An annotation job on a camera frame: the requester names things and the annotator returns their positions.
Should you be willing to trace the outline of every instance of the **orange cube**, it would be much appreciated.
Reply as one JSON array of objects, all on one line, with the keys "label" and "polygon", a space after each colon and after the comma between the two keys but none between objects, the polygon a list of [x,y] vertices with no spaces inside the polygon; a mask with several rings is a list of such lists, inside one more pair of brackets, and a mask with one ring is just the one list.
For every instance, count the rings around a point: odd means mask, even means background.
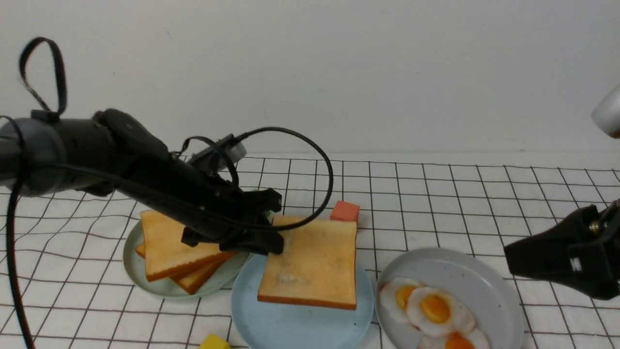
[{"label": "orange cube", "polygon": [[350,202],[338,201],[330,216],[331,220],[344,220],[345,222],[356,222],[360,216],[360,207]]}]

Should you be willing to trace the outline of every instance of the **white tablecloth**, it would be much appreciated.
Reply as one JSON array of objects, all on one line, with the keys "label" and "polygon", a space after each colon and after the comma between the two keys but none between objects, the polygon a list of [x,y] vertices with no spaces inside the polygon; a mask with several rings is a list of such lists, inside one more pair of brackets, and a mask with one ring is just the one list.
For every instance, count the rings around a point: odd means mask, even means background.
[{"label": "white tablecloth", "polygon": [[[332,160],[337,177],[330,207],[337,200],[361,206],[358,261],[373,281],[406,250],[459,250],[488,263],[518,291],[527,320],[523,348],[620,348],[620,299],[594,301],[558,284],[514,278],[502,250],[577,207],[604,207],[619,198],[619,173],[612,166],[349,161],[354,158],[359,156]],[[246,158],[238,165],[244,188],[282,193],[287,215],[308,215],[321,202],[325,168],[316,160],[276,158]],[[4,213],[8,191],[0,195]],[[197,348],[209,333],[247,348],[231,321],[231,284],[190,302],[162,301],[132,285],[123,268],[124,237],[144,209],[119,193],[20,199],[17,265],[39,348]],[[0,348],[22,348],[4,236],[0,250]],[[376,319],[360,348],[393,348]]]}]

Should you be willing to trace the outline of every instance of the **fried egg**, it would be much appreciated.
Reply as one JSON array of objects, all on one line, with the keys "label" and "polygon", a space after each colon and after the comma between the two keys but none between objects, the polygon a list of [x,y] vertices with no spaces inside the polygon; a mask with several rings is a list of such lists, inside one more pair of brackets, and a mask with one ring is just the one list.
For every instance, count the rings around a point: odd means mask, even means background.
[{"label": "fried egg", "polygon": [[409,296],[414,289],[424,287],[420,281],[409,278],[394,278],[383,285],[379,292],[379,303],[390,317],[399,324],[410,324],[405,312]]},{"label": "fried egg", "polygon": [[471,311],[438,288],[414,289],[407,302],[406,314],[412,325],[433,338],[444,337],[453,332],[468,333],[476,326]]},{"label": "fried egg", "polygon": [[441,338],[424,336],[418,349],[490,349],[490,345],[484,332],[473,329],[466,334],[455,332]]}]

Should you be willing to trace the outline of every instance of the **bread slice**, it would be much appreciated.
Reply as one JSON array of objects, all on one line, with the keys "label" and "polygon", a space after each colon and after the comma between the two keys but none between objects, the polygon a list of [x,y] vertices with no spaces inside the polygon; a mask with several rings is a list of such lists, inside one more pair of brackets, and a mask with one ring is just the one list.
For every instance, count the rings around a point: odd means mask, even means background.
[{"label": "bread slice", "polygon": [[[274,225],[300,221],[276,215]],[[314,220],[282,232],[284,251],[269,255],[258,301],[355,310],[356,222]]]},{"label": "bread slice", "polygon": [[[146,256],[146,250],[143,243],[136,247],[136,253],[142,258]],[[213,276],[213,274],[215,274],[224,262],[226,262],[226,260],[214,261],[206,264],[205,266],[198,267],[195,271],[173,275],[170,279],[185,292],[187,292],[187,294],[195,294],[196,291],[201,288],[202,285],[204,285],[205,282]]]},{"label": "bread slice", "polygon": [[144,235],[146,279],[156,281],[182,273],[214,261],[227,260],[233,252],[222,252],[215,243],[199,243],[190,247],[181,242],[181,223],[163,214],[148,210],[140,212]]}]

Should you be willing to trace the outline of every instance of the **green plate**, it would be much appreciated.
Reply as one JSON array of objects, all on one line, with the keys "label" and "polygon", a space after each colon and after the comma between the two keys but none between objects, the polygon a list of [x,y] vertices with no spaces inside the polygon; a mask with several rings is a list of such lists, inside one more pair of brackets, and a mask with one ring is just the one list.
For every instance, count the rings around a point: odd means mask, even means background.
[{"label": "green plate", "polygon": [[237,276],[250,255],[247,252],[237,253],[234,257],[224,262],[195,294],[189,295],[170,279],[162,279],[151,283],[146,280],[144,260],[135,251],[136,247],[143,241],[142,223],[138,222],[129,233],[129,236],[127,236],[127,240],[125,240],[125,247],[123,249],[125,271],[137,287],[154,296],[170,299],[192,299],[219,291],[225,284]]}]

